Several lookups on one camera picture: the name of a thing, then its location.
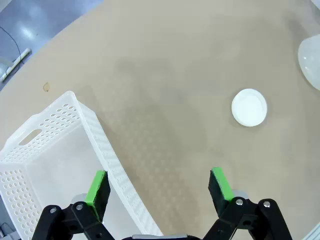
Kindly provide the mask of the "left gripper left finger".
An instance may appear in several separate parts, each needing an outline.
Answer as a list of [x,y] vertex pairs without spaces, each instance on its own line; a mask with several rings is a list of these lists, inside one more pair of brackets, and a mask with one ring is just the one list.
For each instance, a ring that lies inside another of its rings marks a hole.
[[34,230],[33,240],[71,240],[84,234],[88,240],[113,240],[103,225],[103,217],[111,193],[108,173],[98,170],[83,201],[62,209],[46,206]]

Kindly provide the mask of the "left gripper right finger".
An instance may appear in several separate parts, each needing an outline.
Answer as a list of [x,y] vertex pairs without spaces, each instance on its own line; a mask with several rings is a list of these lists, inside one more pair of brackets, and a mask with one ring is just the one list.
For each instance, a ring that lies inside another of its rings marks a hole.
[[235,196],[222,168],[210,170],[208,183],[218,219],[205,240],[231,240],[237,230],[247,230],[253,240],[291,240],[292,236],[277,202],[265,198],[258,203]]

